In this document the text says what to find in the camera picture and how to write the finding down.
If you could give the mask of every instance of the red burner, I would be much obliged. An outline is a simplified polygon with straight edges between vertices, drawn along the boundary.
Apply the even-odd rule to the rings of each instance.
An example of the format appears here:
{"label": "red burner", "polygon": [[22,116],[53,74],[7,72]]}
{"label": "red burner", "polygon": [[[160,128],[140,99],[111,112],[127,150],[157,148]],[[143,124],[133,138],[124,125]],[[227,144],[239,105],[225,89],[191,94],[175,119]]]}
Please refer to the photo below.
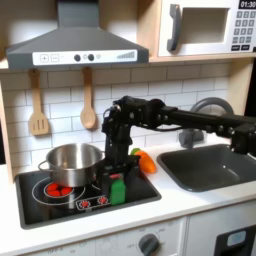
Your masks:
{"label": "red burner", "polygon": [[82,202],[80,203],[80,207],[83,208],[83,209],[89,208],[90,206],[91,206],[91,204],[90,204],[90,202],[88,202],[88,201],[82,201]]}
{"label": "red burner", "polygon": [[62,187],[56,183],[51,183],[46,187],[46,194],[53,197],[67,196],[72,192],[72,188]]}
{"label": "red burner", "polygon": [[105,196],[102,196],[98,199],[99,204],[106,204],[108,202],[108,199]]}

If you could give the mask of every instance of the microwave keypad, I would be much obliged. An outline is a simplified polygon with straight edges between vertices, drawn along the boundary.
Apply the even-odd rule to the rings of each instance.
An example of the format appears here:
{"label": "microwave keypad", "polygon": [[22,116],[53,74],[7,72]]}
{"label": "microwave keypad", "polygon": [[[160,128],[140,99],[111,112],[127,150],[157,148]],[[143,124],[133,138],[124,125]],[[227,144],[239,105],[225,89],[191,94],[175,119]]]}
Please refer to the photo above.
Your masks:
{"label": "microwave keypad", "polygon": [[248,51],[252,42],[256,11],[238,11],[236,14],[232,51]]}

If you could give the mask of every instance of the sink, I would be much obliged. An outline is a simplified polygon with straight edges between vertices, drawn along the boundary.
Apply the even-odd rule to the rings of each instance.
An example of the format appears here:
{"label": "sink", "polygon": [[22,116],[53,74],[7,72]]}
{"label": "sink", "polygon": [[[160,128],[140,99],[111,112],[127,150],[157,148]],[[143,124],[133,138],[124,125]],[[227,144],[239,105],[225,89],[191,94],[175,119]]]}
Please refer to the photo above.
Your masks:
{"label": "sink", "polygon": [[256,161],[222,144],[163,153],[157,162],[181,188],[191,192],[256,180]]}

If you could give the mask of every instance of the shelf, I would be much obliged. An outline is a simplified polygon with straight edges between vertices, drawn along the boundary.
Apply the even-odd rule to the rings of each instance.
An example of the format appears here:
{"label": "shelf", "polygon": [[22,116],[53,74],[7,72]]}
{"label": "shelf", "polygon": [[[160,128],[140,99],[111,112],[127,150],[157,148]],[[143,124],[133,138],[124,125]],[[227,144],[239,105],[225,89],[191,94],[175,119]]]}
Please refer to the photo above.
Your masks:
{"label": "shelf", "polygon": [[243,59],[256,58],[256,53],[231,53],[231,54],[211,54],[211,55],[191,55],[177,57],[151,57],[150,63],[156,62],[176,62],[176,61],[199,61],[199,60],[223,60],[223,59]]}

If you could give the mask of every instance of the wooden spatula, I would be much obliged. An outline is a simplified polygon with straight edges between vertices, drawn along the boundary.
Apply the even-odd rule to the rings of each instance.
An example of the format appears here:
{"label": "wooden spatula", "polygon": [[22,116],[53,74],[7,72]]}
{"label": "wooden spatula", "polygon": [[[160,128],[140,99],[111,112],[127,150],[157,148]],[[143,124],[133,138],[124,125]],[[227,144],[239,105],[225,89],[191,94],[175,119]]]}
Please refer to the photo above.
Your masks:
{"label": "wooden spatula", "polygon": [[92,70],[83,69],[84,73],[84,109],[81,113],[81,122],[86,129],[92,129],[96,124],[96,115],[92,107]]}
{"label": "wooden spatula", "polygon": [[42,113],[40,98],[40,72],[30,70],[29,77],[32,87],[34,113],[29,120],[29,129],[33,135],[42,135],[49,132],[49,124],[45,115]]}

